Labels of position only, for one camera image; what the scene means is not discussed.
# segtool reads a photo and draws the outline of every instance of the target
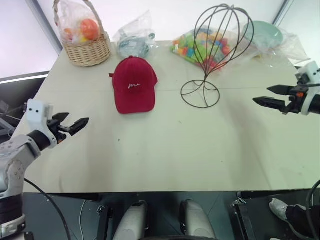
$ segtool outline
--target cap brim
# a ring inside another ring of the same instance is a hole
[[[156,93],[154,89],[131,94],[114,91],[114,100],[121,114],[145,113],[154,109]]]

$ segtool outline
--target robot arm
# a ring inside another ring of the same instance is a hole
[[[22,213],[22,193],[27,168],[46,148],[54,148],[83,129],[89,118],[81,118],[74,125],[61,125],[69,113],[52,116],[53,106],[30,99],[27,103],[27,120],[32,132],[19,135],[0,145],[0,239],[18,235],[26,227],[25,215]]]
[[[278,94],[289,96],[290,103],[286,106],[283,100],[272,97],[256,97],[253,99],[260,106],[277,109],[284,115],[288,113],[308,115],[320,114],[320,69],[315,61],[299,68],[297,74],[297,86],[276,85],[268,87],[268,90]]]

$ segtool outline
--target light green plate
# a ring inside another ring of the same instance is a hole
[[[274,25],[265,21],[253,21],[254,36],[252,43],[258,48],[268,49],[279,46],[284,36],[281,31]],[[252,25],[249,23],[245,38],[251,40],[253,33]]]

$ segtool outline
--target white tabletop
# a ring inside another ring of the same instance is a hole
[[[293,66],[268,67],[257,59],[214,72],[220,102],[208,109],[187,105],[181,86],[202,70],[160,42],[147,58],[158,77],[151,112],[119,114],[109,73],[113,55],[93,67],[69,63],[63,51],[37,100],[54,113],[70,112],[64,125],[89,117],[81,132],[46,149],[26,177],[50,193],[136,191],[255,191],[310,188],[319,178],[319,116],[258,106],[266,88],[295,85]],[[24,117],[15,136],[28,134]],[[34,192],[28,184],[25,192]]]

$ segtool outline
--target basket handle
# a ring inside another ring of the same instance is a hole
[[[93,12],[96,20],[98,21],[98,24],[99,24],[99,27],[100,27],[100,30],[101,30],[101,33],[103,33],[103,36],[105,36],[105,30],[104,30],[104,27],[102,26],[102,22],[101,22],[101,19],[97,13],[97,11],[95,10],[94,6],[92,5],[92,3],[89,1],[89,0],[82,0],[90,9],[91,11]],[[54,11],[54,22],[55,22],[55,25],[58,26],[58,23],[60,22],[60,19],[59,19],[59,16],[58,16],[58,3],[60,2],[60,0],[54,0],[54,3],[53,3],[53,11]]]

